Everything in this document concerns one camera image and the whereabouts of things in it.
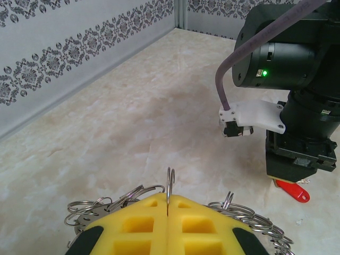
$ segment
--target yellow sponge block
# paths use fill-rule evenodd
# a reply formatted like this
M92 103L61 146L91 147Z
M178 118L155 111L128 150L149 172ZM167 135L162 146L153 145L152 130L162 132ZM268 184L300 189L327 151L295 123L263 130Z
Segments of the yellow sponge block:
M93 222L104 230L90 255L245 255L233 229L246 224L179 195L166 212L159 193Z

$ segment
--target purple cable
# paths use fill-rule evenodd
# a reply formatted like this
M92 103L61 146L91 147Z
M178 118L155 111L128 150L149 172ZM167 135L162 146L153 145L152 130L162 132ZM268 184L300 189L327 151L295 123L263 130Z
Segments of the purple cable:
M254 50L273 39L282 31L297 23L300 19L307 16L309 13L322 6L327 0L302 0L293 8L280 16L277 20L262 29L246 43L237 48L230 56L222 62L216 72L215 83L217 93L221 100L223 109L230 110L230 106L223 88L223 77L225 73L238 61L244 59Z

